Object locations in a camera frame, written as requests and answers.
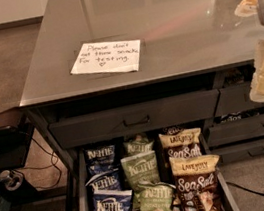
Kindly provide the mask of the middle blue Kettle chip bag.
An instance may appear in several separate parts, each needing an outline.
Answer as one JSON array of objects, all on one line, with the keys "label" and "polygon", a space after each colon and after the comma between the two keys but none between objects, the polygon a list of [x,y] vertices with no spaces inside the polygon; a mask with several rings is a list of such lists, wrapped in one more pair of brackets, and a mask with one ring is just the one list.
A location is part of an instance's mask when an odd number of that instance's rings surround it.
[{"label": "middle blue Kettle chip bag", "polygon": [[92,176],[85,184],[93,190],[121,190],[122,184],[120,183],[119,169],[109,170],[98,175]]}]

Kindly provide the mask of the front green Kettle chip bag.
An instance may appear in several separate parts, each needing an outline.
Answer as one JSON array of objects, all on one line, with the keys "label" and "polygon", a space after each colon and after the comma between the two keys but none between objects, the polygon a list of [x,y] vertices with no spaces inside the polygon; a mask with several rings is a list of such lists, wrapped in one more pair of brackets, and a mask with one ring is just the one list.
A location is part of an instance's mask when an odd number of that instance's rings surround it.
[{"label": "front green Kettle chip bag", "polygon": [[141,182],[139,202],[140,211],[173,211],[174,187],[170,184]]}]

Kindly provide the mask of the white handwritten paper note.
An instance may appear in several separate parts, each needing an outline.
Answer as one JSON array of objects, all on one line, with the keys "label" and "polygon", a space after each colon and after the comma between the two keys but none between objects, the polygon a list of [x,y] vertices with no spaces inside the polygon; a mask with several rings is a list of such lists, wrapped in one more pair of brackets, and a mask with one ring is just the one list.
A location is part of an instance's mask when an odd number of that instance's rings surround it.
[{"label": "white handwritten paper note", "polygon": [[71,74],[123,73],[139,70],[140,40],[83,44]]}]

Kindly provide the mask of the rear blue Kettle chip bag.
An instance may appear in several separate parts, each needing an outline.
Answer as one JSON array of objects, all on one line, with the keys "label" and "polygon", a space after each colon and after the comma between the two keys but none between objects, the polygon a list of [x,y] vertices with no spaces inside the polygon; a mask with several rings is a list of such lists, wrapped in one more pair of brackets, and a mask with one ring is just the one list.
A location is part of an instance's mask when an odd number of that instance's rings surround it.
[{"label": "rear blue Kettle chip bag", "polygon": [[113,169],[115,164],[115,146],[102,146],[101,148],[85,150],[84,153],[89,175],[98,175]]}]

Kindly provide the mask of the tan plate on counter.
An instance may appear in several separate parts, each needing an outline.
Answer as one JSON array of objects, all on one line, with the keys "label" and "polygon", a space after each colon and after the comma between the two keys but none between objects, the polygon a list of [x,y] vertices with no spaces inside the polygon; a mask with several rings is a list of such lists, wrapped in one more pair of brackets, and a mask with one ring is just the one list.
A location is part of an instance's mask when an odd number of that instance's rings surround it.
[{"label": "tan plate on counter", "polygon": [[249,17],[257,13],[258,0],[242,0],[236,7],[234,13],[236,16]]}]

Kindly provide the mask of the bottom right dark drawer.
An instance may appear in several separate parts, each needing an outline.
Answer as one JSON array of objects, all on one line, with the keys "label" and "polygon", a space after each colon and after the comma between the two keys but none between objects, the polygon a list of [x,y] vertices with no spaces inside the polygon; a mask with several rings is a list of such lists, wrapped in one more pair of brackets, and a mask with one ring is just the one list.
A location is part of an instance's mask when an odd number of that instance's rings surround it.
[{"label": "bottom right dark drawer", "polygon": [[212,154],[219,155],[220,163],[241,161],[264,156],[264,139],[250,143],[216,148]]}]

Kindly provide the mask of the middle green Kettle chip bag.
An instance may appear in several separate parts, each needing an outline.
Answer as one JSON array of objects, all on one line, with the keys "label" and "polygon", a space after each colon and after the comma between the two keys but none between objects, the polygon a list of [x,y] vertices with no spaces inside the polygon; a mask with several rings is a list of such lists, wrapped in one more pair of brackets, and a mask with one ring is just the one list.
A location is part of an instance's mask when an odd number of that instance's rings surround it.
[{"label": "middle green Kettle chip bag", "polygon": [[138,184],[144,181],[155,184],[160,182],[156,153],[154,151],[147,151],[131,157],[125,157],[121,159],[121,166],[125,172],[127,182],[133,190],[133,209],[139,209],[139,193],[141,188],[138,187]]}]

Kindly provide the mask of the black side cart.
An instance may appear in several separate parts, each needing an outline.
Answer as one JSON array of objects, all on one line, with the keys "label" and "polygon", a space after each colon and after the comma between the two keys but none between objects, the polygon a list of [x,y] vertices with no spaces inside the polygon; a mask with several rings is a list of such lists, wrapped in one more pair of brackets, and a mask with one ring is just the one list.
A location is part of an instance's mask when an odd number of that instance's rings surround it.
[{"label": "black side cart", "polygon": [[[25,166],[35,128],[20,108],[0,112],[0,173],[14,171]],[[29,202],[38,197],[39,192],[24,180],[8,189],[0,180],[0,196],[11,203]]]}]

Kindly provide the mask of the brown sea salt chip bag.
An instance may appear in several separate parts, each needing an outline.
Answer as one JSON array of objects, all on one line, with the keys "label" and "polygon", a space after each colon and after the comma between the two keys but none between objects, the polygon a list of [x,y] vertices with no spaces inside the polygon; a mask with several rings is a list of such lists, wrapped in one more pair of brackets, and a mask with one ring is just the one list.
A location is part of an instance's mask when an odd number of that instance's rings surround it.
[{"label": "brown sea salt chip bag", "polygon": [[160,134],[159,140],[163,147],[165,167],[170,167],[169,159],[171,157],[189,159],[202,155],[199,143],[200,134],[199,128],[182,130],[175,135]]},{"label": "brown sea salt chip bag", "polygon": [[224,211],[216,176],[217,155],[170,158],[182,211]]}]

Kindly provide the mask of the top right dark drawer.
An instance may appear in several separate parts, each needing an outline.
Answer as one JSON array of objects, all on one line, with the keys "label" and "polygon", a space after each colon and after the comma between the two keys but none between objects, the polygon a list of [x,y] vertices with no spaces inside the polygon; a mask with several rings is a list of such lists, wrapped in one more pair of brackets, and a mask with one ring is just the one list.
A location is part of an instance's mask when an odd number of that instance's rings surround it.
[{"label": "top right dark drawer", "polygon": [[215,111],[216,116],[224,116],[225,114],[231,114],[236,112],[248,111],[264,107],[264,103],[256,103],[251,101],[250,95],[250,83],[245,82],[239,85],[224,87],[219,90],[219,100],[217,109]]}]

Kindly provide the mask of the green kettle chip bag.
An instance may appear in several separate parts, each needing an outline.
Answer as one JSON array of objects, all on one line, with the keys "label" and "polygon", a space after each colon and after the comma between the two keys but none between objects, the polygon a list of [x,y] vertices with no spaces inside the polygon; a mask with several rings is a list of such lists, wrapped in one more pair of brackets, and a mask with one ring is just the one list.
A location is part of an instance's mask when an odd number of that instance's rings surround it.
[{"label": "green kettle chip bag", "polygon": [[138,187],[138,184],[144,181],[155,184],[160,182],[156,153],[154,151],[147,151],[131,157],[125,157],[121,159],[121,166],[125,172],[127,182],[133,190],[133,209],[139,209],[139,193],[141,188]]},{"label": "green kettle chip bag", "polygon": [[146,134],[137,134],[124,143],[127,155],[136,155],[142,152],[153,150],[154,141],[150,140]]},{"label": "green kettle chip bag", "polygon": [[170,184],[141,182],[139,202],[140,211],[173,211],[174,187]]}]

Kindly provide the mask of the open middle drawer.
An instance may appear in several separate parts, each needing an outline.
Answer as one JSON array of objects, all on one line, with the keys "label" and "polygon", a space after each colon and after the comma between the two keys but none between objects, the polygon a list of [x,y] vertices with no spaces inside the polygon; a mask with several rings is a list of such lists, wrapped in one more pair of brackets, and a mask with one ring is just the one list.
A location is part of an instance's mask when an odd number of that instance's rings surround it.
[{"label": "open middle drawer", "polygon": [[[79,180],[77,181],[78,182],[77,188],[79,194],[78,211],[92,211],[90,210],[90,206],[88,204],[89,198],[88,198],[87,188],[85,187],[85,182],[87,179],[87,170],[84,159],[84,153],[82,152],[82,150],[78,150],[77,154],[78,154],[77,165],[79,171]],[[229,186],[227,186],[227,182],[225,181],[225,178],[223,177],[219,169],[217,170],[216,176],[218,180],[219,191],[222,193],[221,199],[222,199],[223,209],[225,211],[240,211],[240,208],[235,202],[235,199],[229,190]]]}]

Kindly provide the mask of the top left dark drawer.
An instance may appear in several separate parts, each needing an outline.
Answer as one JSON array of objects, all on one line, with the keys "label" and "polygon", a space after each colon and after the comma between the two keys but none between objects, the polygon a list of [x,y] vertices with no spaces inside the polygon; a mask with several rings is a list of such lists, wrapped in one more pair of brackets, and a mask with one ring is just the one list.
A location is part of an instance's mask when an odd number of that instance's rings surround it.
[{"label": "top left dark drawer", "polygon": [[126,105],[98,113],[64,118],[49,124],[62,148],[101,142],[212,117],[219,91],[200,91]]}]

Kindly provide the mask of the rear green Kettle chip bag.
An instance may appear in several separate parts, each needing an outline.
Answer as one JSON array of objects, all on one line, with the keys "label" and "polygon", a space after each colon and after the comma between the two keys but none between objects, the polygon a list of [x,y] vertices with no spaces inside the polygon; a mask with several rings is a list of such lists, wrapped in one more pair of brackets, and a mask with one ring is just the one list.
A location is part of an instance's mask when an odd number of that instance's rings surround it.
[{"label": "rear green Kettle chip bag", "polygon": [[136,155],[142,152],[153,150],[154,141],[150,140],[146,134],[137,134],[124,143],[127,155]]}]

